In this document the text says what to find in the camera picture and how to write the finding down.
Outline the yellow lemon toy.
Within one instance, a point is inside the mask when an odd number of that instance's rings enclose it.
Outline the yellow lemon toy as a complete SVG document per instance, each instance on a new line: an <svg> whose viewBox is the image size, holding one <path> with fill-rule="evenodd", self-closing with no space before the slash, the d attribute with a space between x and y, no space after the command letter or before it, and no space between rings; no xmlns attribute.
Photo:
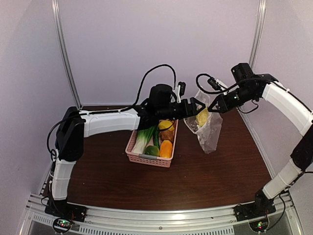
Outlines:
<svg viewBox="0 0 313 235"><path fill-rule="evenodd" d="M158 124L158 130L159 131L174 131L174 122L169 120L162 120Z"/></svg>

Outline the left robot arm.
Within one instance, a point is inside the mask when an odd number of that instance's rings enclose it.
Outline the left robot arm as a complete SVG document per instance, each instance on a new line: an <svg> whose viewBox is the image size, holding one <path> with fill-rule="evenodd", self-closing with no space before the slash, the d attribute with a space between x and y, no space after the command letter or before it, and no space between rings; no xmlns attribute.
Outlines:
<svg viewBox="0 0 313 235"><path fill-rule="evenodd" d="M51 209L59 217L70 213L70 206L65 203L67 188L73 167L83 155L85 138L115 131L144 130L158 125L160 120L196 116L205 108L205 104L194 97L181 99L183 93L181 85L172 89L169 85L158 84L139 105L92 112L68 108L63 119L53 126L57 131L55 147L49 151L55 162L50 185Z"/></svg>

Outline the brown potato toy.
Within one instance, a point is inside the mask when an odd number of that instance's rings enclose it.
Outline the brown potato toy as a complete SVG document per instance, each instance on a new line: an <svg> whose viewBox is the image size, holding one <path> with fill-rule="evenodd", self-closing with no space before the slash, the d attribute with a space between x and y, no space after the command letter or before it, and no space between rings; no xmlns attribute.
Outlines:
<svg viewBox="0 0 313 235"><path fill-rule="evenodd" d="M166 130L166 131L161 131L159 133L159 137L162 141L168 140L170 142L174 141L174 131Z"/></svg>

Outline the pale yellow wrinkled fruit toy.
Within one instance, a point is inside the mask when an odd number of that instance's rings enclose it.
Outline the pale yellow wrinkled fruit toy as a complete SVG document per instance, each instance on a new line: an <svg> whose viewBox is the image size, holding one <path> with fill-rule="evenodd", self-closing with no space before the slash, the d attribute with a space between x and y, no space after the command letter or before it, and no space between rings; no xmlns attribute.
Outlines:
<svg viewBox="0 0 313 235"><path fill-rule="evenodd" d="M207 123L207 119L209 117L209 112L205 108L200 113L196 115L196 122L199 127L203 127Z"/></svg>

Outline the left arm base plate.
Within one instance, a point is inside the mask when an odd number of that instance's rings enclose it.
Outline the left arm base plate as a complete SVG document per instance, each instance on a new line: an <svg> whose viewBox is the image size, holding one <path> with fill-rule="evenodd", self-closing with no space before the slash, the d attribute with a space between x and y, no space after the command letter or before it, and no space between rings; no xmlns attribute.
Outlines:
<svg viewBox="0 0 313 235"><path fill-rule="evenodd" d="M45 207L45 213L54 217L64 218L66 220L84 222L87 208L75 204L70 204L65 200L54 200L49 198Z"/></svg>

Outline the clear zip top bag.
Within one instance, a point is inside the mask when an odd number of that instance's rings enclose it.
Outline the clear zip top bag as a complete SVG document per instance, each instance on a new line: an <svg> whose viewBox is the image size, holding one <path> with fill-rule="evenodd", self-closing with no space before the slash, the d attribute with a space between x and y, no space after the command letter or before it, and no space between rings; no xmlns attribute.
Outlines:
<svg viewBox="0 0 313 235"><path fill-rule="evenodd" d="M211 104L211 97L200 90L198 90L195 98L205 103L206 109ZM187 128L197 136L200 147L205 154L216 151L223 122L219 113L209 112L207 123L203 127L198 126L196 116L185 118L183 121Z"/></svg>

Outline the green bok choy toy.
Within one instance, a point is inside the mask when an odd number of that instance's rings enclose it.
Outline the green bok choy toy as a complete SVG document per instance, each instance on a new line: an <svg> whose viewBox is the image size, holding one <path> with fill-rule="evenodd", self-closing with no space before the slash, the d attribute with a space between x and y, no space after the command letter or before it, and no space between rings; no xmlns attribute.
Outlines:
<svg viewBox="0 0 313 235"><path fill-rule="evenodd" d="M134 147L132 148L132 152L135 154L143 154L156 129L157 126L155 125L148 129L137 131L136 141Z"/></svg>

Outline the dark green cucumber toy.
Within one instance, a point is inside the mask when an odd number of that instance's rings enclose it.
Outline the dark green cucumber toy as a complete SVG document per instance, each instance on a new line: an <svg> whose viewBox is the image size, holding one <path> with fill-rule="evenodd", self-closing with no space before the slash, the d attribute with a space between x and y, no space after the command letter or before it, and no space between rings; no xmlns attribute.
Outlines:
<svg viewBox="0 0 313 235"><path fill-rule="evenodd" d="M154 134L153 134L153 144L155 147L157 147L158 149L160 149L160 144L159 144L159 130L156 129L154 131Z"/></svg>

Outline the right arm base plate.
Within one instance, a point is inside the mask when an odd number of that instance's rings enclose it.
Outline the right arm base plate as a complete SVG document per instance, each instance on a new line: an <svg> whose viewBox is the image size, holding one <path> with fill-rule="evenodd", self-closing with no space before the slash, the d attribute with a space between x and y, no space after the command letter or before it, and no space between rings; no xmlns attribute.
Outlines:
<svg viewBox="0 0 313 235"><path fill-rule="evenodd" d="M233 209L238 222L263 217L276 212L276 208L272 204L262 207L257 206L255 202L237 204Z"/></svg>

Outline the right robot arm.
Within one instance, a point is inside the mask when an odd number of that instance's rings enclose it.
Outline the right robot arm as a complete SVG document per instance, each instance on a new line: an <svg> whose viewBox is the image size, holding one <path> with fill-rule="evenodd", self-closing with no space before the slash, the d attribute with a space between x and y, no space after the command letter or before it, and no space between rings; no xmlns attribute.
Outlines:
<svg viewBox="0 0 313 235"><path fill-rule="evenodd" d="M272 205L273 199L289 189L305 173L313 162L313 112L300 99L268 73L255 74L250 65L239 63L231 70L235 84L227 87L218 79L208 77L208 84L214 89L216 98L208 110L215 113L226 113L239 108L249 101L263 100L277 109L282 120L268 128L275 141L271 146L273 153L282 150L290 153L285 158L286 164L275 177L260 189L251 204L251 212L261 216Z"/></svg>

